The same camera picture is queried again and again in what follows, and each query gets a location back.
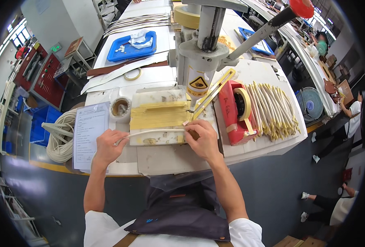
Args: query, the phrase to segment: white cord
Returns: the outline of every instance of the white cord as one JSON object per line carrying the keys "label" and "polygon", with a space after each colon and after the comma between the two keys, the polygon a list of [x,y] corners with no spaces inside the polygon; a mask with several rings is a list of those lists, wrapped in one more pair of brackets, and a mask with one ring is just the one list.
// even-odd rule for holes
{"label": "white cord", "polygon": [[[77,109],[67,111],[56,120],[55,124],[66,124],[69,127],[60,128],[74,133],[73,126],[75,125],[76,115]],[[51,160],[58,163],[64,163],[72,158],[72,144],[73,139],[71,139],[67,143],[64,143],[61,140],[57,139],[55,136],[53,136],[53,134],[50,134],[48,146],[46,147],[46,153],[48,154],[49,158],[51,158]]]}
{"label": "white cord", "polygon": [[141,135],[141,134],[146,134],[146,133],[151,133],[151,132],[185,132],[185,129],[147,130],[147,131],[143,131],[143,132],[128,135],[124,138],[130,138],[130,137],[133,137],[133,136],[138,136],[138,135]]}

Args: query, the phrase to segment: white sneaker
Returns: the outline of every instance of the white sneaker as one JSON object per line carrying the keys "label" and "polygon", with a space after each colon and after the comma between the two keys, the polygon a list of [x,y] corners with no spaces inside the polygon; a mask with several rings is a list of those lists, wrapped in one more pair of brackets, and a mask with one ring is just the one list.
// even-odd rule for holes
{"label": "white sneaker", "polygon": [[305,222],[308,217],[309,217],[309,214],[306,212],[303,212],[301,214],[301,222]]}
{"label": "white sneaker", "polygon": [[309,197],[309,193],[306,193],[306,192],[302,192],[302,197],[301,199],[307,199]]}
{"label": "white sneaker", "polygon": [[316,132],[313,132],[313,136],[311,136],[311,142],[315,142],[316,141]]}
{"label": "white sneaker", "polygon": [[316,164],[318,163],[318,161],[320,160],[320,157],[318,157],[317,155],[313,155],[313,160],[316,162]]}

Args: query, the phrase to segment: blue fan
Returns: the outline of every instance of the blue fan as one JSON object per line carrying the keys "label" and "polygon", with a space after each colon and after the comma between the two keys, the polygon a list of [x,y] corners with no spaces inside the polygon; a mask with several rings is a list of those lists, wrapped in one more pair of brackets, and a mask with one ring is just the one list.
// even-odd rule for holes
{"label": "blue fan", "polygon": [[305,87],[296,94],[305,121],[318,119],[323,113],[324,105],[317,89]]}

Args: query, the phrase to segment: gray floor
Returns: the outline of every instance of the gray floor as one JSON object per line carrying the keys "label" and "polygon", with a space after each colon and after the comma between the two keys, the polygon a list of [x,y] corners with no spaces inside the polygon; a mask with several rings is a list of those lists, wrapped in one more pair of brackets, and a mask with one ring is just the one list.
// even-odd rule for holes
{"label": "gray floor", "polygon": [[[13,131],[15,124],[11,127],[11,136],[17,136],[17,157],[2,157],[3,176],[27,213],[37,218],[38,230],[52,246],[82,246],[83,195],[88,176],[30,165],[31,117],[23,113],[20,121],[18,132]],[[314,235],[321,227],[320,223],[300,223],[302,211],[320,209],[298,197],[302,191],[338,196],[341,171],[351,143],[343,144],[315,164],[311,156],[328,141],[311,143],[307,138],[282,156],[265,156],[229,166],[243,192],[250,219],[262,226],[266,246],[276,244],[286,235],[297,238]],[[31,144],[30,159],[52,163],[45,148],[35,144]],[[145,177],[106,178],[105,211],[120,225],[134,219],[144,209],[147,185]]]}

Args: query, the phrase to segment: red handle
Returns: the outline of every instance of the red handle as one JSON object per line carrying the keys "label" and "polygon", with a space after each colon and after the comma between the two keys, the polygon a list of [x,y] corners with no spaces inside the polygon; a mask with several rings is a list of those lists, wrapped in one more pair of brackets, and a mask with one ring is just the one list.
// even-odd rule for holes
{"label": "red handle", "polygon": [[314,6],[310,0],[290,0],[292,11],[300,17],[311,18],[314,14]]}

